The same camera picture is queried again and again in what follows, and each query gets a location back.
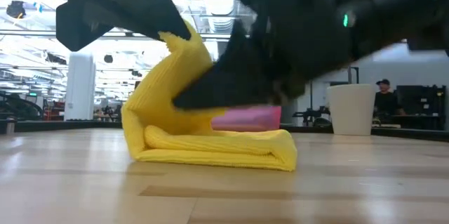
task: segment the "pink cloth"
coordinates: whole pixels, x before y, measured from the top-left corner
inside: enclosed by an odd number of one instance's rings
[[[212,128],[221,131],[260,132],[279,129],[281,107],[250,107],[229,110],[212,120]]]

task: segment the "white pillar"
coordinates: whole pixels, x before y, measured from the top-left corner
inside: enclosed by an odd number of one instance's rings
[[[93,118],[95,72],[95,60],[92,53],[81,51],[70,53],[65,121]]]

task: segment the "person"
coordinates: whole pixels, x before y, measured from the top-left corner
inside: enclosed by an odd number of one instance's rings
[[[399,104],[398,97],[390,91],[390,81],[388,79],[383,79],[376,84],[379,86],[379,91],[376,93],[374,104],[376,113],[406,115],[406,112]]]

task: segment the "yellow towel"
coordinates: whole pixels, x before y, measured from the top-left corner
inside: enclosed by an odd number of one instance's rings
[[[214,131],[210,122],[223,109],[186,112],[173,106],[172,98],[213,64],[201,37],[186,25],[192,33],[189,41],[160,33],[171,54],[123,106],[131,156],[146,162],[295,170],[297,150],[289,132]]]

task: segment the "wall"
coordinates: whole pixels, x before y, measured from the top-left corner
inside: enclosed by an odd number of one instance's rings
[[[372,56],[354,63],[352,66],[360,69],[360,83],[372,84],[386,78],[391,87],[397,85],[449,86],[449,57],[443,51],[410,52],[406,44],[390,46]],[[347,81],[347,71],[333,72],[316,79],[313,84],[313,108],[326,105],[326,89],[330,81]],[[310,106],[310,90],[298,98],[298,111],[304,111]]]

